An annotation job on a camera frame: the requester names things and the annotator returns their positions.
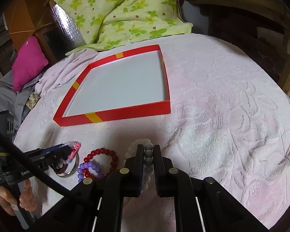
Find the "metal ring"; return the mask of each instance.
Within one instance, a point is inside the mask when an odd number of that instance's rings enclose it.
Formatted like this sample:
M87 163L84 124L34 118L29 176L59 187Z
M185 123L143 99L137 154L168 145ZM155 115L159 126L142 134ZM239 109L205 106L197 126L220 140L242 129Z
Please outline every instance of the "metal ring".
M71 176L73 173L76 172L76 170L78 168L78 164L79 164L79 155L78 155L78 153L76 153L76 155L75 155L75 164L74 164L74 167L71 169L71 171L68 172L68 173L65 173L64 175L59 175L59 174L57 174L57 175L59 177L61 177L61 178L68 178L69 176Z

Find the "white blanket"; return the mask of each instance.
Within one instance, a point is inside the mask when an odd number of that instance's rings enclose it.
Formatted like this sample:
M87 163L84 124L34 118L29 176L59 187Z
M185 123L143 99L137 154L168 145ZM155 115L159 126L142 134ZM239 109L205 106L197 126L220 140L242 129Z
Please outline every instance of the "white blanket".
M89 63L151 44L160 44L163 52L171 114L69 127L53 121L61 100ZM195 178L218 180L267 228L290 205L290 100L243 51L225 41L190 34L100 53L82 50L51 67L36 90L42 98L15 139L22 151L77 140L81 158L105 147L123 161L131 142L149 138L175 167ZM110 161L95 158L106 173ZM77 184L76 174L66 179L52 170L48 174L68 189ZM35 191L43 213L61 197L40 182ZM157 197L151 181L141 198L124 207L122 231L175 231L172 199Z

